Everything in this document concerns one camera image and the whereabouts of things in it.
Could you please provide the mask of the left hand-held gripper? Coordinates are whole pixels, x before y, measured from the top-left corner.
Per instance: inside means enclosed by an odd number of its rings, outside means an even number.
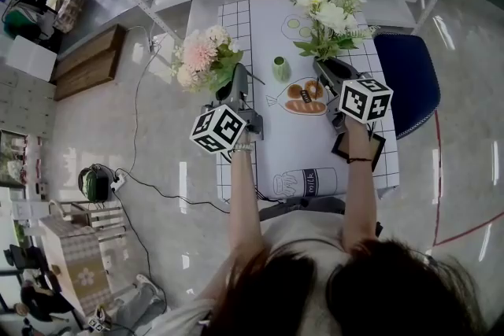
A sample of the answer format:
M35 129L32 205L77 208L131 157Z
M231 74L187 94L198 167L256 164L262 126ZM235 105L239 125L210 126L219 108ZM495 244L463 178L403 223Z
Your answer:
M215 98L229 103L206 104L195 118L189 139L209 154L230 151L246 131L251 141L263 140L263 118L244 101L248 95L248 71L238 63L232 81L222 86Z

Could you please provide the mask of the pink flower bouquet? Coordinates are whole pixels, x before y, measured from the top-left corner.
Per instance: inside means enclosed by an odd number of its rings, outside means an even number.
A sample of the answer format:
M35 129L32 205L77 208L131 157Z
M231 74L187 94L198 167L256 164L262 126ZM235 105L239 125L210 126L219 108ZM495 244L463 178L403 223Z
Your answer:
M174 47L171 72L184 90L216 92L228 85L244 51L221 25L195 30Z

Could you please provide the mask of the white power strip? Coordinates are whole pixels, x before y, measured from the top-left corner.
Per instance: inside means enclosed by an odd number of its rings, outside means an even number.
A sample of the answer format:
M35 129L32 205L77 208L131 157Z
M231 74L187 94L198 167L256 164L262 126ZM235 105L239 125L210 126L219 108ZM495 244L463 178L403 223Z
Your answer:
M125 184L125 182L126 176L122 171L120 171L118 174L115 174L110 185L112 192L116 193Z

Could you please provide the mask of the white grid-pattern tablecloth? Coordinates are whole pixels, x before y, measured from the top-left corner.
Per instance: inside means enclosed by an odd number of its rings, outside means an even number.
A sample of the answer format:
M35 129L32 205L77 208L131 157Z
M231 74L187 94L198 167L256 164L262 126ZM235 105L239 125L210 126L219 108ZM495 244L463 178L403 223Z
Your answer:
M301 56L294 45L309 41L309 20L289 0L223 4L217 20L244 51L246 102L263 118L264 139L252 154L259 193L274 200L345 194L348 166L332 153L337 133L327 117L327 93L313 58ZM277 56L291 67L288 83L272 74Z

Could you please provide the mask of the person's light shirt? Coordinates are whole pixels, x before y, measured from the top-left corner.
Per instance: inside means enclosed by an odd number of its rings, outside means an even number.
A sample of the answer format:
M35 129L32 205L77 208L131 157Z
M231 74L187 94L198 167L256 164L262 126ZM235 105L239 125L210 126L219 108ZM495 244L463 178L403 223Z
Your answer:
M331 274L349 259L341 243L343 216L294 211L266 220L261 229L273 252L300 252L316 264L314 289L302 315L299 335L342 336L339 324L328 310L325 294ZM153 336L202 336L203 327L216 308L216 296L196 297L155 319Z

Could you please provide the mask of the light wooden slatted rack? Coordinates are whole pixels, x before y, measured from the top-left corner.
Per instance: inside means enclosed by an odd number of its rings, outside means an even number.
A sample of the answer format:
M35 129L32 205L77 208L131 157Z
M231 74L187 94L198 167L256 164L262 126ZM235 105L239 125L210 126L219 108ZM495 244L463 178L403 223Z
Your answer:
M60 216L74 227L89 227L100 242L121 239L126 236L123 209L106 207L104 203L91 201L49 201L50 213Z

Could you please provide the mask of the person's left forearm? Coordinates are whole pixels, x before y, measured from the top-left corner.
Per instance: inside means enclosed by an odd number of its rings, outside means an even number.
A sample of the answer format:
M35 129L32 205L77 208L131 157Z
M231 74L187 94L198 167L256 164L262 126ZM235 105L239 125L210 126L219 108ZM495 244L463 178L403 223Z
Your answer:
M247 262L264 248L249 150L232 154L231 183L230 248L236 260Z

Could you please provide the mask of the green vase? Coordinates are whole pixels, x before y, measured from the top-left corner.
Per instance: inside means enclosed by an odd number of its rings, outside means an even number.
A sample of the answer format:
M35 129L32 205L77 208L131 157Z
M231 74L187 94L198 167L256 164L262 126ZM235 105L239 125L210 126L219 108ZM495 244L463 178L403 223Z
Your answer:
M291 67L284 57L274 57L272 61L272 74L280 83L289 82L291 78Z

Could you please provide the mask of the checkered cloth covered cart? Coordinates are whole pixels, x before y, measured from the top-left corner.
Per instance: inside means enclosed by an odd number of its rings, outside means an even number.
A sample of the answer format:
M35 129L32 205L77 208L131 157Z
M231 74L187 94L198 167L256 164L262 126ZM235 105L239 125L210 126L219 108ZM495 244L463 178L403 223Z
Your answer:
M62 296L83 316L109 304L113 297L95 231L59 216L41 218L39 226L46 261Z

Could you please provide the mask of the white box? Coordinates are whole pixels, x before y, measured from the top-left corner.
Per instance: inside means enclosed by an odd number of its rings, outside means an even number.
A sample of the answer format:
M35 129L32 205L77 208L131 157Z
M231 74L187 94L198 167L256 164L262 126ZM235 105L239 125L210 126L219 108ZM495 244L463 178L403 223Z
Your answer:
M56 53L22 36L17 36L7 54L6 64L38 79L50 82L56 59Z

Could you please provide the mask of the black picture frame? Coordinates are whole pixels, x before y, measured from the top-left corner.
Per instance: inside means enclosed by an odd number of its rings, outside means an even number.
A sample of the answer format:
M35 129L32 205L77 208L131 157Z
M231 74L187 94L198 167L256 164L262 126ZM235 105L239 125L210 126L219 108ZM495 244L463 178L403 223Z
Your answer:
M384 151L386 139L377 133L369 132L369 143L372 157L372 170L375 170L381 153ZM338 135L335 144L332 147L332 153L346 161L349 159L349 136L346 132Z

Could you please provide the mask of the green and black device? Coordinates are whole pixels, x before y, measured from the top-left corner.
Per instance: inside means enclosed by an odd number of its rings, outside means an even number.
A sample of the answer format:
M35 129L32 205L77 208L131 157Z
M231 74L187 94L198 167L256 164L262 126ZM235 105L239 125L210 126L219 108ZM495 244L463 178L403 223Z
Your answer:
M91 202L109 200L111 180L107 170L99 164L83 168L78 175L78 187L82 195Z

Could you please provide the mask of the person's grey trousers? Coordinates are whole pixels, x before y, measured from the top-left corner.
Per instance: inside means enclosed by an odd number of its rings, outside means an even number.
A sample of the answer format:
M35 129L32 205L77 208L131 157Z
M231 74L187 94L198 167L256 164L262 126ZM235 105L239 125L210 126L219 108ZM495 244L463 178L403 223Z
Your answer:
M285 202L261 209L259 211L259 220L270 220L296 210L343 215L346 210L346 204L343 200L334 196L321 198L288 198Z

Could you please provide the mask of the white flower bouquet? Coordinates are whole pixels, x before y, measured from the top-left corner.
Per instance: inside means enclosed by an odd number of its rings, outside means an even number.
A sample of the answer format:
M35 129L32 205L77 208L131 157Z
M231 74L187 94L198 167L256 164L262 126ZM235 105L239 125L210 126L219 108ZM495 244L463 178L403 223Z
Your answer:
M378 29L360 27L355 13L365 0L290 0L310 21L309 41L295 41L303 57L326 61L342 50L354 50L364 40L371 39Z

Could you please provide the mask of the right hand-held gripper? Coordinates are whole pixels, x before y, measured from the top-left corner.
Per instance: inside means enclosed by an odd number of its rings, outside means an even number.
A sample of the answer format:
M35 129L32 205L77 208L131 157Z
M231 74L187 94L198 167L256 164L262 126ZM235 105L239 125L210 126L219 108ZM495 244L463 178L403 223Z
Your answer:
M366 78L366 72L338 58L328 60L328 69L334 84L342 84L335 90L323 68L313 65L317 81L322 85L329 103L327 117L335 131L346 130L345 117L349 116L361 124L372 124L382 120L391 107L394 91L374 78Z

